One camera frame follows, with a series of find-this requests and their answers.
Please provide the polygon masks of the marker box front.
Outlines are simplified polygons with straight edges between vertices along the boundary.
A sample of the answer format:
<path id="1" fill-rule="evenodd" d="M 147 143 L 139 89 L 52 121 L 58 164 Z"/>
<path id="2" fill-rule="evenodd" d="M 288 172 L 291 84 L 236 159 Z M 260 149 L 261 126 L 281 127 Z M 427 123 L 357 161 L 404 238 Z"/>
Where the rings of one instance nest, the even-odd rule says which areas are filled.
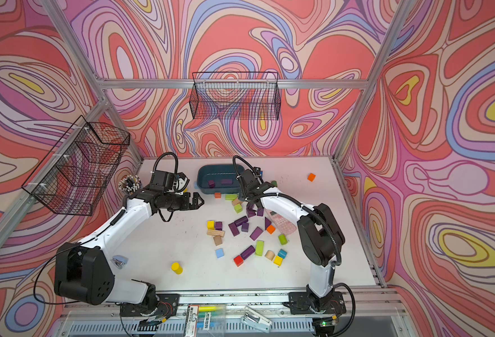
<path id="1" fill-rule="evenodd" d="M 225 336 L 226 306 L 189 305 L 186 310 L 183 337 Z"/>

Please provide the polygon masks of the pink calculator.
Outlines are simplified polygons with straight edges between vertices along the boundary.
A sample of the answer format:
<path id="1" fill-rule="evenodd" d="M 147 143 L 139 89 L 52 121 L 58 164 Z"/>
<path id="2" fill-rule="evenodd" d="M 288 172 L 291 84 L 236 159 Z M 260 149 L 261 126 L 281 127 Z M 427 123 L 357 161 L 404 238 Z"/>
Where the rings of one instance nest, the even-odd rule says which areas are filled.
<path id="1" fill-rule="evenodd" d="M 281 234 L 287 236 L 296 231 L 296 225 L 282 217 L 280 214 L 271 211 L 269 216 L 274 226 L 280 231 Z"/>

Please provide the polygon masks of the light green rectangular block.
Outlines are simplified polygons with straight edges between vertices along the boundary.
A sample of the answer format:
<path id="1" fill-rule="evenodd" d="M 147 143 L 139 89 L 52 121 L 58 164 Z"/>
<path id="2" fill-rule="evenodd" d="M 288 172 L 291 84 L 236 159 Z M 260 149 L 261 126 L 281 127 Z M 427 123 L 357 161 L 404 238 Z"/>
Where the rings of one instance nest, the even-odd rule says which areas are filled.
<path id="1" fill-rule="evenodd" d="M 255 248 L 255 255 L 262 256 L 264 252 L 264 241 L 258 240 Z"/>

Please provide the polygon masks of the teal small cube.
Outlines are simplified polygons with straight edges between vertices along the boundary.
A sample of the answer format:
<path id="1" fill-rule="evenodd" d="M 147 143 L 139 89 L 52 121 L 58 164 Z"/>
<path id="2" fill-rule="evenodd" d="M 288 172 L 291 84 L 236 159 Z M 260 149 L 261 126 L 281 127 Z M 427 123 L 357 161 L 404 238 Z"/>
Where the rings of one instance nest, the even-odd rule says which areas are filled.
<path id="1" fill-rule="evenodd" d="M 278 252 L 278 256 L 281 257 L 282 259 L 285 259 L 286 258 L 286 255 L 287 255 L 287 252 L 284 251 L 283 249 L 281 249 L 279 252 Z"/>

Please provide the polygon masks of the natural wood small block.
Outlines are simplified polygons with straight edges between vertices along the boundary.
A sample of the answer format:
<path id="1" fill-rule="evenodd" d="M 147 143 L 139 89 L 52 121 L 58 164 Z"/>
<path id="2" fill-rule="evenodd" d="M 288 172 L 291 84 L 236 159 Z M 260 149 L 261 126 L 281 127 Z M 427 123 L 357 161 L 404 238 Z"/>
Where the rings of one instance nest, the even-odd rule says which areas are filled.
<path id="1" fill-rule="evenodd" d="M 223 244 L 223 238 L 221 236 L 214 236 L 213 240 L 217 247 Z"/>

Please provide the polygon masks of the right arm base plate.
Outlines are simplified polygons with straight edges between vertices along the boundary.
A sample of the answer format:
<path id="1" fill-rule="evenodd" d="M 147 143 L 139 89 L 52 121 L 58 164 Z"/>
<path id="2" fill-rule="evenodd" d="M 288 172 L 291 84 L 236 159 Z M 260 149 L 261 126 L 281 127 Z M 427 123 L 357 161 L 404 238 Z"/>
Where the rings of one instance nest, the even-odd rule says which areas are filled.
<path id="1" fill-rule="evenodd" d="M 343 294 L 331 291 L 319 298 L 311 292 L 289 292 L 286 305 L 293 315 L 336 315 L 347 312 Z"/>

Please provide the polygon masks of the teal plastic storage bin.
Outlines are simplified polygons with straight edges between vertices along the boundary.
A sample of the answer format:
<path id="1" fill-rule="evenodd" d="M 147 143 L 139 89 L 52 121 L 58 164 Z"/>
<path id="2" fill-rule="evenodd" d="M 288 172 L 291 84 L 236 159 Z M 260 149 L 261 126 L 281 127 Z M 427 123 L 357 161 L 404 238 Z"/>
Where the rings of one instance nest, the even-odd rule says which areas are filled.
<path id="1" fill-rule="evenodd" d="M 206 195 L 213 195 L 214 193 L 238 194 L 240 186 L 236 176 L 237 173 L 233 164 L 209 164 L 199 169 L 196 183 L 200 191 Z M 222 185 L 222 179 L 232 179 L 233 185 Z M 215 188 L 209 187 L 208 181 L 210 180 L 215 182 Z"/>

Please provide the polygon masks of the clear plastic stapler front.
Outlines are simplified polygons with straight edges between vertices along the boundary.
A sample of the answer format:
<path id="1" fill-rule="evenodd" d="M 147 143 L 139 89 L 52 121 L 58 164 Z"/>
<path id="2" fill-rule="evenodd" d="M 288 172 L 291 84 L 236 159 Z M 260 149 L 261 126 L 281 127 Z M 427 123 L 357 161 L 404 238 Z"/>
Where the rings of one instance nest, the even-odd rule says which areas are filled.
<path id="1" fill-rule="evenodd" d="M 252 329 L 267 334 L 270 332 L 273 324 L 271 320 L 247 306 L 244 309 L 243 316 L 240 318 L 240 322 Z"/>

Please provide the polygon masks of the natural wood cylinder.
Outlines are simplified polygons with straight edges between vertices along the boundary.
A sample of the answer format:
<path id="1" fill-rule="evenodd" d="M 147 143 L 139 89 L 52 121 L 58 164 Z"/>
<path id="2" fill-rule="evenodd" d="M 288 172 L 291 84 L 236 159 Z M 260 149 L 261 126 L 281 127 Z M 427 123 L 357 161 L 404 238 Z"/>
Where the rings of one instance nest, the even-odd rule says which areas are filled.
<path id="1" fill-rule="evenodd" d="M 272 251 L 268 250 L 268 251 L 267 251 L 267 253 L 265 254 L 265 257 L 266 257 L 268 260 L 273 261 L 273 260 L 274 260 L 274 258 L 275 258 L 275 254 L 274 254 L 274 252 L 272 252 Z"/>

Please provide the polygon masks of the pen holder cup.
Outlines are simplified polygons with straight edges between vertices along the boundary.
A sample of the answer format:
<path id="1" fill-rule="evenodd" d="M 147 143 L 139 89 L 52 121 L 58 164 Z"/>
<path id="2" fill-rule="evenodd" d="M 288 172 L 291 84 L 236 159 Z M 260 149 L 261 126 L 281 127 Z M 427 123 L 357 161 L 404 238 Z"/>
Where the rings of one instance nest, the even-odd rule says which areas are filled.
<path id="1" fill-rule="evenodd" d="M 138 175 L 126 175 L 118 182 L 118 188 L 124 195 L 132 195 L 142 188 L 142 181 Z"/>

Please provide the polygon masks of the yellow small cube front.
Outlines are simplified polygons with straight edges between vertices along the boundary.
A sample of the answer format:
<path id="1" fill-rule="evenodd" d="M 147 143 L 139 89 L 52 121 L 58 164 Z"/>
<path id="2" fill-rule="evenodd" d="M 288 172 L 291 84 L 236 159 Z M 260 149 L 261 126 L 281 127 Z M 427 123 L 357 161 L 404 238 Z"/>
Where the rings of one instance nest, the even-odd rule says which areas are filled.
<path id="1" fill-rule="evenodd" d="M 281 258 L 280 256 L 276 256 L 273 260 L 273 263 L 278 267 L 281 267 L 282 262 L 283 262 L 283 258 Z"/>

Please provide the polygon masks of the red wooden cube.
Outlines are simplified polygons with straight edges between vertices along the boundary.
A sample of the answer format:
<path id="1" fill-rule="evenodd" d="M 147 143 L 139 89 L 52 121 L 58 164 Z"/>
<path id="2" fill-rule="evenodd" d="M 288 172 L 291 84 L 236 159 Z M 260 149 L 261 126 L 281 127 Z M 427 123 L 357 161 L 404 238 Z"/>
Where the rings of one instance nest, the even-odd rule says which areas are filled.
<path id="1" fill-rule="evenodd" d="M 244 263 L 244 260 L 241 256 L 236 256 L 234 259 L 233 259 L 234 263 L 236 264 L 237 267 L 240 267 L 243 263 Z"/>

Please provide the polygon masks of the purple long brick front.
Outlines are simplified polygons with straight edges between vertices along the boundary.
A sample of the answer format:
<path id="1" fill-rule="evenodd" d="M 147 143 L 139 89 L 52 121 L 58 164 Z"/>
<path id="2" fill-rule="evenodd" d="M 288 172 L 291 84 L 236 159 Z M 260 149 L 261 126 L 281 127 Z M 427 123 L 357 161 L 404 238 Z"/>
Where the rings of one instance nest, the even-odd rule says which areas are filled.
<path id="1" fill-rule="evenodd" d="M 241 254 L 243 260 L 247 260 L 251 255 L 255 253 L 256 249 L 253 246 L 247 247 Z"/>

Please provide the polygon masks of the light green flat block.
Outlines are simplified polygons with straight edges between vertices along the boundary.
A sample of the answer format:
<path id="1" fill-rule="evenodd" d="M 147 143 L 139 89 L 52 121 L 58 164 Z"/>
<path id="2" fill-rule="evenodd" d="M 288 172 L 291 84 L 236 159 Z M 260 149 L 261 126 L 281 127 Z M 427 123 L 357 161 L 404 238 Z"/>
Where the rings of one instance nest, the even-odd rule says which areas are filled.
<path id="1" fill-rule="evenodd" d="M 237 194 L 226 194 L 226 200 L 233 201 L 238 197 Z"/>

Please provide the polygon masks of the yellow wooden cylinder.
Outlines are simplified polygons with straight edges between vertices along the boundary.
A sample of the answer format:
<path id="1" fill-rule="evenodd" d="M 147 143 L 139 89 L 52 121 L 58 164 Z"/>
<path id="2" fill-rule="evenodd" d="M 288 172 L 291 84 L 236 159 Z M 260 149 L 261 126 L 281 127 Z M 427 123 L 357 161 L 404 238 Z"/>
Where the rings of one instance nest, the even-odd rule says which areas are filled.
<path id="1" fill-rule="evenodd" d="M 182 268 L 182 266 L 181 266 L 181 264 L 178 263 L 178 262 L 173 263 L 171 265 L 171 269 L 177 275 L 181 275 L 183 273 L 183 271 L 184 271 L 183 268 Z"/>

